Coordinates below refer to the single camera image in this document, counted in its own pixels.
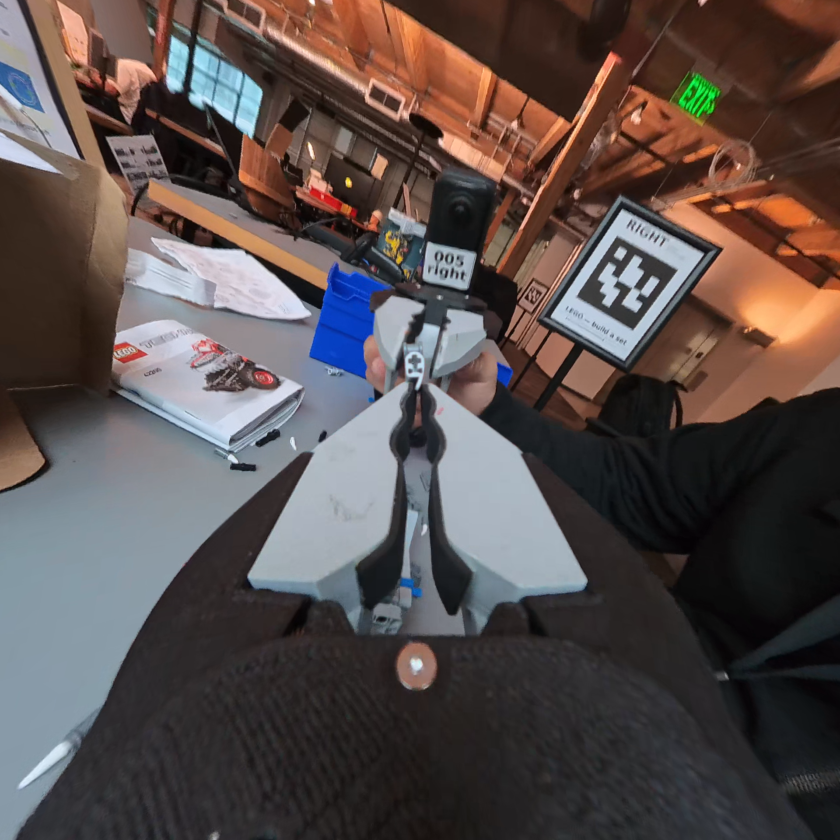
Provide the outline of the grey lego assembly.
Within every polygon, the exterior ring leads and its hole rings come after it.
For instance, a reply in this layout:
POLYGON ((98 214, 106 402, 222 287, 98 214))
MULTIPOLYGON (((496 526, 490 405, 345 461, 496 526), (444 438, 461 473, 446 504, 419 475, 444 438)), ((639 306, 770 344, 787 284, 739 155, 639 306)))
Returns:
POLYGON ((363 612, 360 631, 375 637, 395 636, 404 632, 406 618, 416 602, 423 599, 423 566, 414 547, 425 531, 423 484, 406 468, 412 447, 415 411, 424 381, 425 359, 418 343, 404 345, 402 361, 390 371, 401 384, 389 386, 375 402, 371 415, 374 442, 385 445, 380 470, 383 489, 375 495, 387 501, 385 537, 372 553, 356 567, 360 581, 363 612))

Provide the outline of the person's dark jacket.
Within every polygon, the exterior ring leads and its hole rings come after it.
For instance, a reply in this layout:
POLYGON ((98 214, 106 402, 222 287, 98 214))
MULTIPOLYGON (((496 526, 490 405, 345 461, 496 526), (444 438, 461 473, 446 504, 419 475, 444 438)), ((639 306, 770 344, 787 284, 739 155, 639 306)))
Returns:
POLYGON ((710 561, 690 555, 671 593, 763 770, 815 838, 838 838, 838 594, 756 641, 745 606, 721 611, 734 585, 710 561))

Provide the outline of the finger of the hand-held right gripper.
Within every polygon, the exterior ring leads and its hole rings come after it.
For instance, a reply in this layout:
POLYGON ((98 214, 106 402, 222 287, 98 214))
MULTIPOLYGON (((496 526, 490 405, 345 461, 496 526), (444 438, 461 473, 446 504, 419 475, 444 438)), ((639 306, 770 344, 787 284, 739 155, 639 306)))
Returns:
POLYGON ((427 374, 426 305, 397 295, 388 297, 374 313, 373 336, 385 362, 384 391, 403 379, 420 391, 427 374))
POLYGON ((483 311, 446 309, 437 331, 429 381, 447 393, 455 373, 480 356, 486 339, 483 311))

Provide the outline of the grey workbench with wooden edge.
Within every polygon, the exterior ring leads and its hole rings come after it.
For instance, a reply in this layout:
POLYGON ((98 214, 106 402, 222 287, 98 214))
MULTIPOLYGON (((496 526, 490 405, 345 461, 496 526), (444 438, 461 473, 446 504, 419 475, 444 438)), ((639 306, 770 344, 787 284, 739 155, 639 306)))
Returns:
POLYGON ((235 202, 198 192, 183 185, 154 179, 149 183, 151 201, 211 235, 243 249, 266 264, 287 284, 299 284, 305 291, 324 291, 334 264, 342 271, 367 274, 324 245, 294 238, 278 226, 258 219, 235 202))

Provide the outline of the toy box with yellow vehicle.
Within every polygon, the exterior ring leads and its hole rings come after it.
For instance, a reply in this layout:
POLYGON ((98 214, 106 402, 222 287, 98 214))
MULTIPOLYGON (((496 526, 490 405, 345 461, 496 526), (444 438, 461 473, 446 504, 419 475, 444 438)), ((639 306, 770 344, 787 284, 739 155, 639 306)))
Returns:
POLYGON ((391 207, 375 248, 395 263, 408 281, 422 261, 426 234, 425 224, 391 207))

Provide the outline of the red storage box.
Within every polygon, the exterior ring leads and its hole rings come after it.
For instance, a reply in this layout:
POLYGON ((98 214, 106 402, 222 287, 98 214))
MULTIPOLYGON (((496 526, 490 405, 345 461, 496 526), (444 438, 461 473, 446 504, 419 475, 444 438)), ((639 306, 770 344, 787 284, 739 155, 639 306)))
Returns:
POLYGON ((320 203, 325 207, 329 207, 333 211, 350 218, 356 218, 358 211, 352 205, 346 203, 342 199, 334 196, 329 192, 321 191, 317 188, 311 187, 304 192, 312 201, 320 203))

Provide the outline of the person's right hand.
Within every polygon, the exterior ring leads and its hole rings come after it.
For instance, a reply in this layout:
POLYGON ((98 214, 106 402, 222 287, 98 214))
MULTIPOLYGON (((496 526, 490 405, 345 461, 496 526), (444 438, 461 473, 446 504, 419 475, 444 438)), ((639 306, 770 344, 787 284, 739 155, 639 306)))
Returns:
MULTIPOLYGON (((364 342, 364 362, 366 381, 371 384, 376 395, 384 394, 387 369, 373 335, 364 342)), ((495 397, 497 374, 496 356, 484 351, 453 374, 447 393, 467 411, 478 416, 495 397)))

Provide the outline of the factory window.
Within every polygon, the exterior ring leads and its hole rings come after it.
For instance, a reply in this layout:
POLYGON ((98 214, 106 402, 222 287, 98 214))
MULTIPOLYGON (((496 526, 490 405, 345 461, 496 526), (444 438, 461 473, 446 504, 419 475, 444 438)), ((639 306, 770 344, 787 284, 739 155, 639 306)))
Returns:
MULTIPOLYGON (((170 91, 184 91, 188 58, 187 42, 172 36, 165 72, 170 91)), ((255 138, 264 97, 261 86, 226 58, 201 45, 196 45, 193 52, 188 97, 193 106, 211 106, 238 130, 255 138)))

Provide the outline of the lego instruction booklet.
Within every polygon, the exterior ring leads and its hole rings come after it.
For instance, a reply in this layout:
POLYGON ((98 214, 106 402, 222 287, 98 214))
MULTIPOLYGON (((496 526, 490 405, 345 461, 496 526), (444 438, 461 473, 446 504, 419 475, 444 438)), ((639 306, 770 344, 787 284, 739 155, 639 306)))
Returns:
POLYGON ((231 455, 279 429, 305 394, 297 382, 172 320, 117 333, 111 388, 231 455))

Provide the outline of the black backpack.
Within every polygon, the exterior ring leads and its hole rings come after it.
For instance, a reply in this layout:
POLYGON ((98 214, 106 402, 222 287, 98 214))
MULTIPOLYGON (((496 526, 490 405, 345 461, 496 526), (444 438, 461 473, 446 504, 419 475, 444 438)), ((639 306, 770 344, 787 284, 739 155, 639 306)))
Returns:
POLYGON ((607 394, 598 417, 585 420, 586 431, 619 438, 650 438, 681 427, 686 388, 640 374, 621 376, 607 394))

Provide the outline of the black monitor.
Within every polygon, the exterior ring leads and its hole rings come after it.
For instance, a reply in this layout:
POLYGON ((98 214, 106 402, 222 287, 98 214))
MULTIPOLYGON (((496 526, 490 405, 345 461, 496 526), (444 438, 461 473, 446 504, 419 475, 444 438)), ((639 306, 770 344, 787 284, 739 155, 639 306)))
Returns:
POLYGON ((323 178, 331 186, 332 195, 359 214, 369 215, 379 206, 384 181, 356 163, 332 152, 323 178))

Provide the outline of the white printed placard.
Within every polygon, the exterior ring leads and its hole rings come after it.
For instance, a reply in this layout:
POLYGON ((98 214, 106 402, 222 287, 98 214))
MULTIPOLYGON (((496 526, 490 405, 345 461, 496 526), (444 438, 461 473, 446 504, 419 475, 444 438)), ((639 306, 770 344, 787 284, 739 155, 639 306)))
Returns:
POLYGON ((159 145, 152 134, 115 134, 108 136, 106 141, 132 196, 137 196, 149 181, 169 176, 159 145))

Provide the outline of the white printed paper sheet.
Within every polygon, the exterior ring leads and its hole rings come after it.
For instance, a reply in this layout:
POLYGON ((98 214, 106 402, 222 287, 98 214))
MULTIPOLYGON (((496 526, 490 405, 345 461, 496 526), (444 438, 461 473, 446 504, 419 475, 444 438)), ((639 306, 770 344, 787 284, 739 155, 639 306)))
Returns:
POLYGON ((187 272, 215 285, 214 307, 245 316, 302 321, 308 306, 257 258, 237 248, 210 248, 152 238, 154 246, 187 272))

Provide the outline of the white paper stack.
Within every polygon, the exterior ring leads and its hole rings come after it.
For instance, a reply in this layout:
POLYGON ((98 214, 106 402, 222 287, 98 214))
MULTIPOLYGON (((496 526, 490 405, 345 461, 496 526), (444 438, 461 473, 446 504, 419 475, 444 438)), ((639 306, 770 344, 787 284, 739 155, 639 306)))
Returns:
POLYGON ((124 279, 133 286, 165 297, 202 308, 215 308, 215 283, 135 248, 128 250, 124 279))

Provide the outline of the person's right forearm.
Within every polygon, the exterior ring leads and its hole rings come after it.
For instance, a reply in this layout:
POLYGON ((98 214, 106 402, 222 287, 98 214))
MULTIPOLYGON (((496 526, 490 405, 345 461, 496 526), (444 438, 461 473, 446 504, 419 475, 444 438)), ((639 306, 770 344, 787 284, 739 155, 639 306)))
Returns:
POLYGON ((501 386, 479 418, 646 550, 689 553, 747 502, 774 520, 838 492, 837 388, 652 437, 571 431, 501 386))

